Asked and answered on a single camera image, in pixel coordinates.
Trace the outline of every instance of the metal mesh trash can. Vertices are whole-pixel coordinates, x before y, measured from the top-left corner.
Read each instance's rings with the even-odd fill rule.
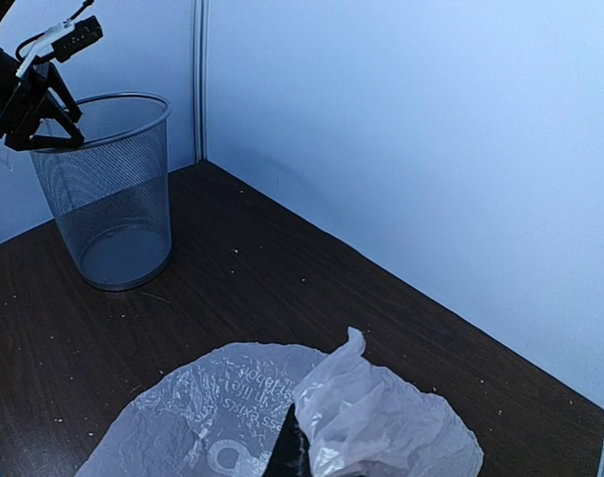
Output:
[[[60,233],[83,278],[107,291],[141,285],[170,258],[167,117],[149,94],[104,95],[78,103],[79,149],[31,151]],[[63,136],[52,120],[39,134]]]

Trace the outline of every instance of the trash can rim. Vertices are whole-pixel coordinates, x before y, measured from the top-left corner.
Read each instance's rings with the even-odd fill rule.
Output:
[[[47,148],[47,149],[36,149],[31,152],[37,153],[37,154],[62,154],[62,153],[66,153],[66,152],[82,151],[84,149],[90,149],[92,147],[102,146],[104,144],[110,144],[112,142],[120,141],[120,140],[126,139],[128,137],[136,136],[137,134],[140,134],[149,129],[152,129],[154,126],[165,121],[168,118],[168,116],[170,115],[170,113],[172,112],[172,103],[169,101],[169,99],[167,99],[166,97],[161,96],[159,94],[152,94],[152,93],[147,93],[147,92],[116,92],[116,93],[108,93],[108,94],[99,94],[96,96],[90,96],[90,97],[81,99],[81,100],[77,101],[76,104],[81,106],[81,105],[89,103],[89,102],[97,102],[97,101],[102,101],[104,99],[119,99],[119,98],[124,98],[124,97],[139,97],[142,99],[151,99],[153,101],[162,103],[165,106],[165,110],[159,117],[157,117],[153,121],[146,123],[145,125],[143,125],[141,127],[130,129],[128,131],[121,132],[119,134],[106,136],[101,139],[88,141],[77,148],[70,149],[70,148],[52,148],[51,147],[51,148]]]

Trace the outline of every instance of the black object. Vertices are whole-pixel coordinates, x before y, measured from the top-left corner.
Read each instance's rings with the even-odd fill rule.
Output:
[[[291,404],[262,477],[312,477],[309,439],[300,429]]]
[[[72,55],[96,43],[103,36],[101,26],[96,17],[92,16],[75,25],[75,30],[53,43],[53,58],[63,63]]]
[[[13,5],[14,0],[0,0],[0,22]],[[84,2],[75,15],[78,16],[92,2]],[[24,42],[26,46],[42,34]],[[17,151],[49,147],[76,148],[83,144],[83,135],[76,127],[80,118],[79,108],[59,75],[51,59],[61,63],[72,55],[92,45],[102,37],[101,27],[95,17],[75,24],[64,37],[53,42],[53,52],[36,58],[25,74],[18,76],[20,57],[10,57],[0,49],[0,139]],[[63,102],[60,104],[54,93]],[[55,120],[68,137],[36,135],[43,119]]]

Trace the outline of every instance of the white plastic bag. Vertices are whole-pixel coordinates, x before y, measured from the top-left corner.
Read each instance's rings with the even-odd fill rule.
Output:
[[[294,389],[313,477],[475,477],[483,451],[445,398],[362,357],[362,333]]]
[[[294,400],[313,477],[476,476],[483,453],[446,400],[372,366],[362,333],[349,336],[328,357],[231,344],[179,368],[123,410],[76,477],[260,477]]]

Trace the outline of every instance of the dark wooden table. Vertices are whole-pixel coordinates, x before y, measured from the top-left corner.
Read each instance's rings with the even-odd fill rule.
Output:
[[[0,471],[72,476],[119,412],[226,343],[367,358],[448,399],[484,476],[595,476],[604,411],[357,252],[209,163],[171,176],[174,257],[102,293],[50,222],[0,246]]]

